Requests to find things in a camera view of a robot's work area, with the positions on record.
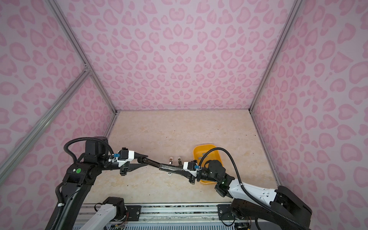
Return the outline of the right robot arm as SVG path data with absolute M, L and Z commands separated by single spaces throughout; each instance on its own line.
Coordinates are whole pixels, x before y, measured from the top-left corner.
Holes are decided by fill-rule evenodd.
M 222 197 L 233 199 L 232 212 L 238 219 L 245 216 L 265 219 L 283 230 L 308 230 L 311 209 L 290 189 L 278 186 L 267 189 L 241 183 L 226 173 L 217 160 L 198 166 L 195 161 L 179 166 L 179 172 L 188 177 L 190 183 L 205 180 L 215 182 L 215 190 Z

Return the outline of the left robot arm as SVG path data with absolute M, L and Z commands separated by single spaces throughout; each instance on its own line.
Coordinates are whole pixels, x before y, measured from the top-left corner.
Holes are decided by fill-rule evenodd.
M 81 137 L 68 141 L 64 151 L 73 163 L 56 186 L 57 204 L 46 226 L 48 230 L 71 230 L 80 208 L 105 170 L 119 170 L 122 176 L 144 167 L 146 155 L 128 149 L 115 154 L 106 137 Z

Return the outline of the yellow plastic tray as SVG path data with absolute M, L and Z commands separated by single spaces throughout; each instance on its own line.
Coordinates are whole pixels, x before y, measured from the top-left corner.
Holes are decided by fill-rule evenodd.
M 215 148 L 213 144 L 204 144 L 196 146 L 193 150 L 194 160 L 202 168 L 201 172 L 197 173 L 196 181 L 204 185 L 218 183 L 225 172 L 219 150 L 211 151 Z

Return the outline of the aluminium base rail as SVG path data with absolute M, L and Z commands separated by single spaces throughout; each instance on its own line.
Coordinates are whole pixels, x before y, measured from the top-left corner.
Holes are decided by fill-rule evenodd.
M 254 218 L 236 219 L 225 203 L 127 203 L 128 216 L 103 230 L 255 230 Z

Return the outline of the diagonal aluminium frame bar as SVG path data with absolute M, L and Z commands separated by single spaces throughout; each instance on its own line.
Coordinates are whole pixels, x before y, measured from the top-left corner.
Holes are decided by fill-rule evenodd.
M 38 120 L 30 132 L 20 141 L 10 153 L 5 162 L 1 165 L 1 185 L 7 180 L 11 173 L 15 170 L 21 160 L 30 151 L 34 144 L 40 139 L 46 129 L 56 119 L 61 110 L 66 106 L 70 99 L 84 84 L 86 79 L 90 76 L 90 68 L 86 68 L 78 76 L 78 78 L 71 83 L 68 89 L 55 101 L 51 108 Z

